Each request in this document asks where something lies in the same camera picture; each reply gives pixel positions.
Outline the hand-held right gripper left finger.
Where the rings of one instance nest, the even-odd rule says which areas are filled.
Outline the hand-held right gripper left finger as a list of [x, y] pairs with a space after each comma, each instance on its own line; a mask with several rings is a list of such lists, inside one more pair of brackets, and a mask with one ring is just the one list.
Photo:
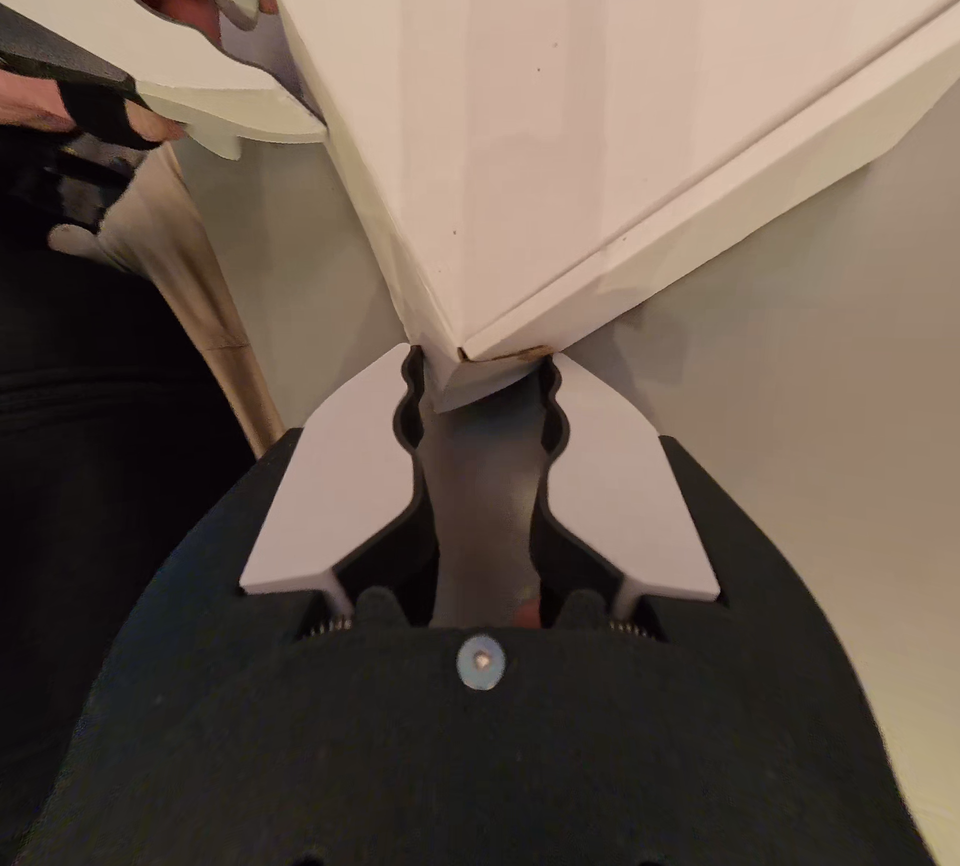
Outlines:
[[309, 416], [239, 578], [247, 595], [320, 592], [334, 616], [382, 586], [431, 619], [440, 544], [426, 472], [425, 356], [395, 346]]

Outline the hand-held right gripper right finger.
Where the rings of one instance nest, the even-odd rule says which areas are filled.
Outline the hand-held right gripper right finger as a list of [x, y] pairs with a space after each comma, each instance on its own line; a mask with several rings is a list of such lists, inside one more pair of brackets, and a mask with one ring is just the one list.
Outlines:
[[539, 617], [591, 590], [613, 619], [645, 596], [711, 603], [721, 594], [690, 508], [654, 425], [564, 354], [543, 360], [544, 410], [529, 539]]

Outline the person's black clothing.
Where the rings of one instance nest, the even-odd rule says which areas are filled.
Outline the person's black clothing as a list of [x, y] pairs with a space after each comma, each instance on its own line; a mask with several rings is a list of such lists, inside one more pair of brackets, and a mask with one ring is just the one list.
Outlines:
[[156, 287], [50, 232], [2, 213], [2, 864], [129, 612], [255, 459]]

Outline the white cardboard box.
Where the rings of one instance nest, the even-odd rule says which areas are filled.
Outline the white cardboard box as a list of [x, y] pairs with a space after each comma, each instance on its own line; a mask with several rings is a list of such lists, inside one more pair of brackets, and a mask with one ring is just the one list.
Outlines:
[[435, 407], [889, 151], [958, 0], [278, 0]]

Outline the beige cloth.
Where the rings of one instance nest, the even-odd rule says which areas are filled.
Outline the beige cloth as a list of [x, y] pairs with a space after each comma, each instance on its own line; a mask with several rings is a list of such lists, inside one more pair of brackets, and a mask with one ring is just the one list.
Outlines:
[[282, 416], [169, 144], [147, 154], [84, 254], [155, 286], [262, 457], [285, 431]]

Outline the person's left hand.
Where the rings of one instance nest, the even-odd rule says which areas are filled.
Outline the person's left hand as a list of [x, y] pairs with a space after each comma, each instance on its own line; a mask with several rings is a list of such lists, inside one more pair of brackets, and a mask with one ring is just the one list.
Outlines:
[[[213, 0], [140, 0], [154, 11], [198, 29], [215, 44], [221, 40], [219, 10]], [[129, 127], [142, 140], [159, 144], [184, 136], [181, 127], [149, 109], [126, 102]], [[41, 132], [73, 131], [59, 88], [54, 80], [1, 74], [1, 124]]]

